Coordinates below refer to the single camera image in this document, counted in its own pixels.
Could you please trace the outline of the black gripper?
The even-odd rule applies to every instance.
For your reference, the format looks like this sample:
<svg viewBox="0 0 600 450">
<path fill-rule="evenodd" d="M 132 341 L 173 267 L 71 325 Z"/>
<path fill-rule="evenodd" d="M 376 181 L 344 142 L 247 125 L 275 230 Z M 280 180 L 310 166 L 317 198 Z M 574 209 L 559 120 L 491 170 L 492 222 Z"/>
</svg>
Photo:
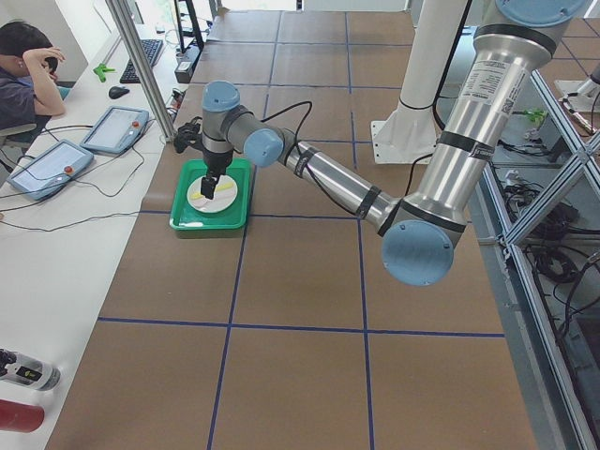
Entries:
<svg viewBox="0 0 600 450">
<path fill-rule="evenodd" d="M 204 150 L 203 161 L 207 167 L 207 173 L 201 179 L 201 194 L 204 198 L 213 198 L 220 176 L 224 175 L 231 165 L 231 151 L 216 153 Z"/>
</svg>

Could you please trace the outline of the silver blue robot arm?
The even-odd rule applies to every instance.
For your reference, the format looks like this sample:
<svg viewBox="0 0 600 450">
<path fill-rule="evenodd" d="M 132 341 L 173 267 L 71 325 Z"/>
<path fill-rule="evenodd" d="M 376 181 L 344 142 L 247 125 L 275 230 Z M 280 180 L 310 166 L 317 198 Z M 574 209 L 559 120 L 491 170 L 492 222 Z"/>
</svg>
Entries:
<svg viewBox="0 0 600 450">
<path fill-rule="evenodd" d="M 523 87 L 551 60 L 568 24 L 584 8 L 582 1 L 489 2 L 473 37 L 473 64 L 444 129 L 436 132 L 436 98 L 470 5 L 423 4 L 397 108 L 372 126 L 379 163 L 431 153 L 417 190 L 399 199 L 289 130 L 257 119 L 242 106 L 233 84 L 211 82 L 202 98 L 200 147 L 207 172 L 201 194 L 208 199 L 215 195 L 235 152 L 259 167 L 280 163 L 377 228 L 383 265 L 394 278 L 414 286 L 436 283 L 451 268 L 466 227 L 466 203 Z"/>
</svg>

